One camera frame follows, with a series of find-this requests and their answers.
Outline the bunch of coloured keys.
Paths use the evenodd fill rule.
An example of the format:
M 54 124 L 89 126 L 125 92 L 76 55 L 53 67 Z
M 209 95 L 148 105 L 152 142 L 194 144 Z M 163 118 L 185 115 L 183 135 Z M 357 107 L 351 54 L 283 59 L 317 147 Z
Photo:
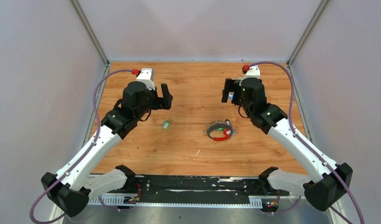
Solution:
M 220 120 L 215 123 L 215 126 L 213 130 L 217 131 L 223 131 L 225 135 L 228 135 L 229 138 L 231 137 L 232 134 L 234 134 L 235 129 L 233 128 L 231 122 L 229 119 L 226 120 Z

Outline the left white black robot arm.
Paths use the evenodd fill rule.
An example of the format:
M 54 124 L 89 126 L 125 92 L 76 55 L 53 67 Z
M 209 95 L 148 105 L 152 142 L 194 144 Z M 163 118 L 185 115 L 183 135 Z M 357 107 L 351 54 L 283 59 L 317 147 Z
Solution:
M 169 110 L 173 96 L 167 84 L 161 84 L 162 97 L 155 88 L 149 89 L 140 81 L 130 82 L 123 97 L 102 119 L 101 125 L 81 151 L 56 173 L 47 172 L 41 179 L 47 197 L 64 214 L 75 217 L 89 201 L 109 191 L 121 189 L 125 193 L 136 188 L 135 173 L 124 165 L 89 178 L 89 174 L 104 156 L 121 142 L 151 110 Z

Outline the single green-tagged key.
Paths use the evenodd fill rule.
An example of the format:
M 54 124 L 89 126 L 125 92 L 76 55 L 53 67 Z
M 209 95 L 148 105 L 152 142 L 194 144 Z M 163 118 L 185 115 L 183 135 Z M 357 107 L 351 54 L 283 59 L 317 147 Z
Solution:
M 168 127 L 170 126 L 171 124 L 171 120 L 166 120 L 164 121 L 162 124 L 160 124 L 160 126 L 164 129 L 164 130 L 167 130 Z

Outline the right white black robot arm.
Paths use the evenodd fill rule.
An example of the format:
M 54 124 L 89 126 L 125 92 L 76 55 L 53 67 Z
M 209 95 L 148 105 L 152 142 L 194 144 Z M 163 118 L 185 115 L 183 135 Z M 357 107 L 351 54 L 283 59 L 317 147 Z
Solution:
M 299 175 L 270 167 L 259 175 L 263 194 L 270 195 L 276 190 L 295 193 L 319 211 L 326 211 L 346 194 L 353 174 L 351 166 L 345 162 L 338 164 L 305 139 L 280 107 L 267 102 L 260 79 L 227 78 L 222 90 L 223 103 L 228 101 L 229 93 L 233 93 L 231 103 L 242 108 L 254 126 L 284 146 L 307 172 Z

